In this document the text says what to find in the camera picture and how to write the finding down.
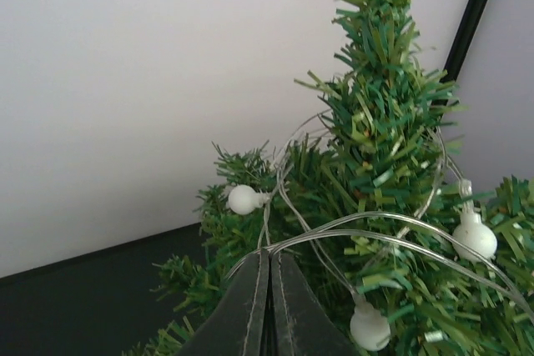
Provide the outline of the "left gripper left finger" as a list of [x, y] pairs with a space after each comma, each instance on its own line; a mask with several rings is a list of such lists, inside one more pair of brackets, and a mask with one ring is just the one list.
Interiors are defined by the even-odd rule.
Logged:
[[215, 311], [177, 355], [261, 355], [269, 280], [269, 253], [247, 256]]

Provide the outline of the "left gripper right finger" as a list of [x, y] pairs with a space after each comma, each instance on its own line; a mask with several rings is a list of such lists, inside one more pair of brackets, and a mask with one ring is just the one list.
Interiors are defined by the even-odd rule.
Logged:
[[270, 256], [270, 354], [357, 355], [329, 320], [292, 257]]

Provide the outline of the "small green christmas tree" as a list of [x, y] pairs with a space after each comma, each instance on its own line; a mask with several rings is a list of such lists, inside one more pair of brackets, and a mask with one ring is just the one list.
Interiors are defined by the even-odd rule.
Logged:
[[171, 322], [134, 355], [177, 355], [245, 258], [284, 253], [357, 355], [530, 355], [533, 192], [505, 178], [483, 203], [441, 136], [460, 104], [445, 73], [416, 59], [411, 0], [337, 0], [347, 67], [311, 74], [325, 111], [278, 154], [219, 152], [199, 192], [206, 261], [159, 266], [162, 295], [196, 317]]

